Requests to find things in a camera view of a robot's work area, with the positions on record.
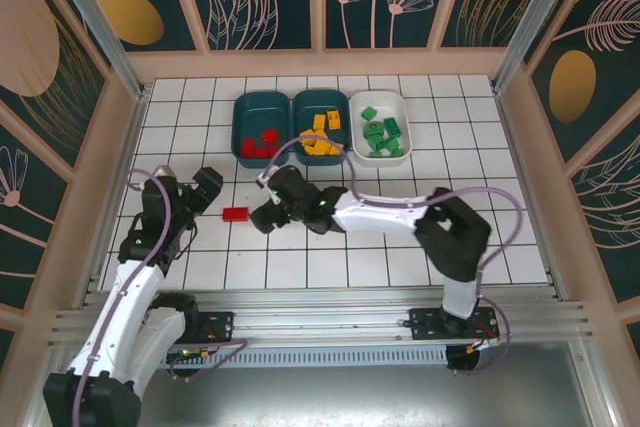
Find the dark teal bowl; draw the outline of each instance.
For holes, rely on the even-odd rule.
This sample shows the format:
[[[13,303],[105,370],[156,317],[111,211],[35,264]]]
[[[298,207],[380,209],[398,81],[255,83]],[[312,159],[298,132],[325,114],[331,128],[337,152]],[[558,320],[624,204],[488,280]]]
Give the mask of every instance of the dark teal bowl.
[[[231,126],[231,152],[240,165],[247,169],[264,169],[269,159],[245,159],[240,157],[242,141],[256,139],[262,146],[260,135],[267,129],[276,129],[280,136],[279,145],[291,139],[291,109],[289,98],[281,92],[249,92],[243,94],[233,104]],[[289,149],[278,160],[277,165],[286,163]]]
[[[344,145],[344,150],[351,146],[351,118],[349,117],[349,99],[342,92],[332,89],[303,90],[293,99],[291,138],[298,137],[301,132],[313,128],[313,117],[316,114],[327,114],[327,110],[340,112],[340,129],[329,130],[325,124],[325,133],[329,139]],[[344,161],[342,155],[307,155],[304,147],[296,142],[293,147],[296,157],[303,165],[338,165]]]

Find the red block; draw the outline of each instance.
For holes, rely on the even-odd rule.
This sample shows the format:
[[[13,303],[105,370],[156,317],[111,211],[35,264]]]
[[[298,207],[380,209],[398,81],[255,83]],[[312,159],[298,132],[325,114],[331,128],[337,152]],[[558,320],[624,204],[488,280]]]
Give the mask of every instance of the red block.
[[[222,220],[225,222],[246,222],[249,220],[249,208],[228,207],[222,209]]]
[[[268,159],[269,158],[269,149],[267,147],[257,147],[253,151],[254,159]]]
[[[265,145],[272,145],[280,142],[278,131],[276,129],[265,130],[262,133],[262,142],[264,142]]]
[[[255,139],[244,139],[242,141],[242,150],[240,151],[240,157],[244,159],[250,159],[254,156],[256,149]]]

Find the white tiled floor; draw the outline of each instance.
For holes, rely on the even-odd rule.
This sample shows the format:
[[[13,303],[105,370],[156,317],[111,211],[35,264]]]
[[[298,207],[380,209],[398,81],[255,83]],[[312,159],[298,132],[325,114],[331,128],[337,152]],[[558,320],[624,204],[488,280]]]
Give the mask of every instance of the white tiled floor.
[[[430,195],[436,187],[499,187],[524,202],[489,82],[483,76],[322,76],[168,79],[155,84],[133,165],[153,170],[166,164],[182,182],[201,166],[220,172],[225,185],[198,219],[199,234],[176,261],[163,289],[380,287],[442,284],[442,276],[413,237],[382,233],[329,233],[292,224],[268,236],[251,223],[222,221],[224,207],[255,209],[266,194],[254,180],[258,171],[238,165],[231,154],[233,101],[246,91],[274,90],[293,98],[306,88],[339,88],[348,97],[368,89],[399,92],[405,98],[414,151],[388,169],[359,167],[357,186],[372,195]],[[299,167],[319,188],[348,184],[346,164]],[[494,227],[488,252],[509,236],[515,211],[494,194],[464,198]],[[102,286],[110,288],[117,250],[140,195],[129,190],[109,246]],[[485,271],[487,284],[546,283],[528,214],[515,245]]]

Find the white bowl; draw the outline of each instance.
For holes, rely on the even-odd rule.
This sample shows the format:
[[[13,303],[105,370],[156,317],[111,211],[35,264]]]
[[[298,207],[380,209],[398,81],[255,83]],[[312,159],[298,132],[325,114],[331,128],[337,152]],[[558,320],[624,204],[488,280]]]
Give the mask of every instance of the white bowl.
[[[364,126],[368,123],[360,114],[367,107],[373,107],[378,111],[372,119],[382,122],[384,119],[394,117],[402,136],[398,139],[400,148],[404,149],[401,157],[371,158],[371,147],[364,138]],[[356,162],[364,167],[396,167],[407,160],[411,154],[411,133],[407,120],[407,108],[404,100],[394,92],[384,90],[371,90],[360,92],[351,97],[349,101],[349,114],[351,117],[351,145],[356,156]]]

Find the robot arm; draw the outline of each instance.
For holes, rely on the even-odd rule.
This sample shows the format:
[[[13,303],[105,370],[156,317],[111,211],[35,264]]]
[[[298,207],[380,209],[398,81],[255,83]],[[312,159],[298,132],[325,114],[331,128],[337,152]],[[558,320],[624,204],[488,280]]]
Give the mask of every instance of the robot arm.
[[[413,207],[427,199],[363,194],[357,198],[344,187],[320,191],[293,166],[273,168],[260,176],[257,183],[268,189],[271,197],[251,214],[251,220],[261,232],[269,233],[275,227],[300,221],[319,234],[369,230],[413,235],[445,279],[443,328],[456,335],[473,314],[478,302],[478,263],[487,248],[491,227],[459,198],[429,207]],[[448,192],[437,188],[429,198]]]
[[[197,331],[195,298],[160,294],[152,300],[171,263],[180,256],[182,235],[187,230],[197,232],[195,217],[219,195],[222,177],[211,168],[200,169],[194,176],[196,189],[178,184],[168,167],[158,169],[156,177],[169,197],[169,231],[158,253],[140,268],[160,240],[165,217],[160,191],[149,180],[142,191],[143,212],[134,218],[120,246],[121,264],[96,325],[68,371],[50,374],[45,383],[45,402],[54,427],[72,425],[74,398],[87,366],[90,370],[81,393],[81,425],[136,426],[141,398],[167,350],[176,341],[188,342]]]

